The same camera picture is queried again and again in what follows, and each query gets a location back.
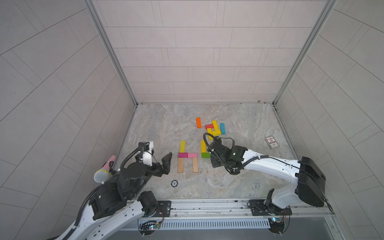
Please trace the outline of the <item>tan wooden block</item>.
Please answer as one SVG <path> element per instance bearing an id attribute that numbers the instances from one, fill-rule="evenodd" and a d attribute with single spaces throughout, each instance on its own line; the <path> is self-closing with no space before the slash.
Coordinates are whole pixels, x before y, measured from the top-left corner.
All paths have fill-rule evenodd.
<path id="1" fill-rule="evenodd" d="M 199 172 L 198 158 L 193 158 L 193 173 Z"/>
<path id="2" fill-rule="evenodd" d="M 184 172 L 184 158 L 178 158 L 178 173 Z"/>

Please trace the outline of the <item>magenta block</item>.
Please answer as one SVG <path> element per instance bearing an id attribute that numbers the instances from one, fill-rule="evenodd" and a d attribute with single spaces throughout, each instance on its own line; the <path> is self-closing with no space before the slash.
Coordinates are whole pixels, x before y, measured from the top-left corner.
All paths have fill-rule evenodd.
<path id="1" fill-rule="evenodd" d="M 188 158 L 188 157 L 189 157 L 189 154 L 188 154 L 188 153 L 179 153 L 179 154 L 178 154 L 178 157 L 179 157 L 179 158 Z"/>

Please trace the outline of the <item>yellow block small horizontal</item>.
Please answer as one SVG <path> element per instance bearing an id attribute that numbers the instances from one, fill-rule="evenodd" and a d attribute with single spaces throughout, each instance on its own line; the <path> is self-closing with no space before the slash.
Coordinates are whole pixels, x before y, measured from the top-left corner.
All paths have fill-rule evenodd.
<path id="1" fill-rule="evenodd" d="M 213 131 L 212 132 L 212 135 L 213 136 L 219 136 L 219 135 L 221 135 L 222 134 L 222 132 L 220 131 L 220 130 L 218 130 L 218 131 Z"/>

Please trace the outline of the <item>teal block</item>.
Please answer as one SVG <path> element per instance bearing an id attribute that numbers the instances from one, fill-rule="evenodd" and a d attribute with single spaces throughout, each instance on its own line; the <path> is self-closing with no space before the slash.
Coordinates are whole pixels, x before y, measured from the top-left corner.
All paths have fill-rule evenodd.
<path id="1" fill-rule="evenodd" d="M 226 128 L 224 123 L 220 123 L 220 131 L 222 135 L 226 134 Z"/>

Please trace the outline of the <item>yellow block short vertical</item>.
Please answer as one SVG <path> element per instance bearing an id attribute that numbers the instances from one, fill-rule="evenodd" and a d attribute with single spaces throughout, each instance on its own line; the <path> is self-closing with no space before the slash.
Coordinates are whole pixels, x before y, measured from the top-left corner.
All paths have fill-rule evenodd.
<path id="1" fill-rule="evenodd" d="M 207 133 L 209 134 L 209 140 L 213 140 L 213 131 L 212 131 L 212 129 L 211 128 L 208 128 L 207 129 Z"/>

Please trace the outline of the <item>pink block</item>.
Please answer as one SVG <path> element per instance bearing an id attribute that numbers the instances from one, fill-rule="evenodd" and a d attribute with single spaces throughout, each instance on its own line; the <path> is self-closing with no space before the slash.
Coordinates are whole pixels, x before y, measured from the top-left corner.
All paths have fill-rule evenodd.
<path id="1" fill-rule="evenodd" d="M 188 153 L 189 159 L 193 159 L 193 158 L 197 158 L 197 157 L 198 157 L 198 153 Z"/>

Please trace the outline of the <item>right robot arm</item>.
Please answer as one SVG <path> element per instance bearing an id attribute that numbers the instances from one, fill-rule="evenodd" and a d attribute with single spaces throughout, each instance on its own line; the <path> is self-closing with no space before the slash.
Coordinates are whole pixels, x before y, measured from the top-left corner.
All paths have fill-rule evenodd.
<path id="1" fill-rule="evenodd" d="M 271 189 L 262 203 L 250 203 L 252 208 L 267 215 L 288 215 L 289 207 L 298 203 L 312 207 L 323 207 L 328 203 L 325 196 L 326 177 L 310 158 L 286 160 L 262 155 L 246 147 L 233 145 L 228 148 L 219 137 L 214 137 L 213 142 L 207 144 L 207 150 L 213 167 L 224 167 L 231 175 L 238 175 L 242 170 L 253 170 L 289 182 L 280 189 Z"/>

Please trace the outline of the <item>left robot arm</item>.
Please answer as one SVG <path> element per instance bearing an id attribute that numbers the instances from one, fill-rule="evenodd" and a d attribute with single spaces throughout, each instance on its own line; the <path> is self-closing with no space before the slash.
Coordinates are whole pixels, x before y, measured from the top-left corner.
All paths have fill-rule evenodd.
<path id="1" fill-rule="evenodd" d="M 76 220 L 57 240 L 104 240 L 132 221 L 159 214 L 161 220 L 139 224 L 139 231 L 150 235 L 160 229 L 170 214 L 170 205 L 157 201 L 143 188 L 151 177 L 171 170 L 172 153 L 161 162 L 154 157 L 153 142 L 140 142 L 121 163 L 113 176 L 92 190 L 83 201 Z"/>

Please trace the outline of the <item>yellow block upper diagonal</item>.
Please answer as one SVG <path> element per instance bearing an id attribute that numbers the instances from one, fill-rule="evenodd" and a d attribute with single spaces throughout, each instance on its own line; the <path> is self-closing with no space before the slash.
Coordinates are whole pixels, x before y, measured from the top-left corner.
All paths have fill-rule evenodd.
<path id="1" fill-rule="evenodd" d="M 219 131 L 220 130 L 217 121 L 212 121 L 212 124 L 214 126 L 214 130 L 215 131 Z"/>

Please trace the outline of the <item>small printed card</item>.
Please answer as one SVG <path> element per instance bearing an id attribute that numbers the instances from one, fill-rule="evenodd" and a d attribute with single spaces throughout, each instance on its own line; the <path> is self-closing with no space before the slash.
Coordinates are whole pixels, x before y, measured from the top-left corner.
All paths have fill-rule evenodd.
<path id="1" fill-rule="evenodd" d="M 268 136 L 265 137 L 265 141 L 267 142 L 268 146 L 270 147 L 271 150 L 277 149 L 280 147 L 274 136 Z"/>

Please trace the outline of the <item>orange block top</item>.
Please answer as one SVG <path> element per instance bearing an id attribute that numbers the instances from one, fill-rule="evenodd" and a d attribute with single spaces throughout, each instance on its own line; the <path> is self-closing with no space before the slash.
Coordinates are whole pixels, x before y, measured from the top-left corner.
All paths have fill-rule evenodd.
<path id="1" fill-rule="evenodd" d="M 197 128 L 200 129 L 202 127 L 201 118 L 196 118 Z"/>

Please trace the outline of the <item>pink microphone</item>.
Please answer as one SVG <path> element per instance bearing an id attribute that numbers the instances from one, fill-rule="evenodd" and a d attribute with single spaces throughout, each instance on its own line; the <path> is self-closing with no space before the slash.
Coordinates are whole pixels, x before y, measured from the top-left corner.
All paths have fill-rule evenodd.
<path id="1" fill-rule="evenodd" d="M 101 169 L 95 172 L 94 181 L 98 184 L 103 184 L 108 181 L 115 170 L 113 169 L 115 164 L 116 156 L 111 156 L 108 161 L 102 166 Z"/>

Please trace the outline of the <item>left circuit board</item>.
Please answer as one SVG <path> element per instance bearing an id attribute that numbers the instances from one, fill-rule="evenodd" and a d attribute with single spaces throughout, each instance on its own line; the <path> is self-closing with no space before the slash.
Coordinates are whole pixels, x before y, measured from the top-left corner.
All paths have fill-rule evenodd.
<path id="1" fill-rule="evenodd" d="M 155 232 L 155 230 L 160 228 L 160 224 L 156 221 L 148 221 L 142 224 L 139 224 L 139 232 L 142 236 L 150 236 Z"/>

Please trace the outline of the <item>circuit board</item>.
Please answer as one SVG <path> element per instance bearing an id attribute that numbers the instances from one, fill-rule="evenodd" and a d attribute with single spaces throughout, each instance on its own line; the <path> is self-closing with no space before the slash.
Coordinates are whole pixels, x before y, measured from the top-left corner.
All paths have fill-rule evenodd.
<path id="1" fill-rule="evenodd" d="M 285 221 L 283 218 L 269 218 L 269 231 L 273 234 L 282 234 L 285 231 Z"/>
<path id="2" fill-rule="evenodd" d="M 156 221 L 148 221 L 142 224 L 139 224 L 139 232 L 142 236 L 150 236 L 155 232 L 155 230 L 160 228 L 160 224 Z"/>

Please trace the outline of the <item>right circuit board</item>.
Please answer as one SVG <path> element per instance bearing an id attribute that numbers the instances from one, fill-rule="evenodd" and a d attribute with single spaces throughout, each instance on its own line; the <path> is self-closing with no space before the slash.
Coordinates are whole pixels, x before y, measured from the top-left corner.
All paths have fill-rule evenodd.
<path id="1" fill-rule="evenodd" d="M 285 231 L 285 221 L 283 218 L 269 218 L 269 231 L 273 234 L 282 234 Z"/>

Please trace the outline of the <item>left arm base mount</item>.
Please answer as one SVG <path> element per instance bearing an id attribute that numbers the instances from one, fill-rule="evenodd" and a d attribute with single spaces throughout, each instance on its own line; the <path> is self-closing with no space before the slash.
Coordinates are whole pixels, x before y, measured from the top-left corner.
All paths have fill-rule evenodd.
<path id="1" fill-rule="evenodd" d="M 171 212 L 171 201 L 158 201 L 158 206 L 155 212 L 149 218 L 168 218 Z"/>

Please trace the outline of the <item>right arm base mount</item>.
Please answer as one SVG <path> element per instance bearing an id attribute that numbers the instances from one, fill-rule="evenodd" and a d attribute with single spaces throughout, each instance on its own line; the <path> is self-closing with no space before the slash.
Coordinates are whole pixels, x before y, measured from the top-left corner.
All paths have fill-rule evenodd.
<path id="1" fill-rule="evenodd" d="M 247 202 L 248 208 L 251 209 L 253 216 L 280 216 L 287 217 L 292 215 L 290 207 L 281 209 L 273 204 L 265 205 L 265 200 L 249 200 Z"/>

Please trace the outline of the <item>aluminium rail frame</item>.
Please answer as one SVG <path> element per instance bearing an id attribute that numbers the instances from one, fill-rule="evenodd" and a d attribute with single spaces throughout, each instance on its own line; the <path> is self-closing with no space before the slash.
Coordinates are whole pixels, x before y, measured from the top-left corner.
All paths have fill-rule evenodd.
<path id="1" fill-rule="evenodd" d="M 288 218 L 294 217 L 326 217 L 333 213 L 328 207 L 312 206 L 291 206 L 292 215 L 287 217 L 280 216 L 253 216 L 247 202 L 252 199 L 171 199 L 158 201 L 171 201 L 171 212 L 168 218 L 149 218 L 151 213 L 142 211 L 140 202 L 129 201 L 127 206 L 117 211 L 115 215 L 123 214 L 124 217 L 139 215 L 140 220 L 183 220 L 183 219 L 249 219 L 249 218 Z"/>

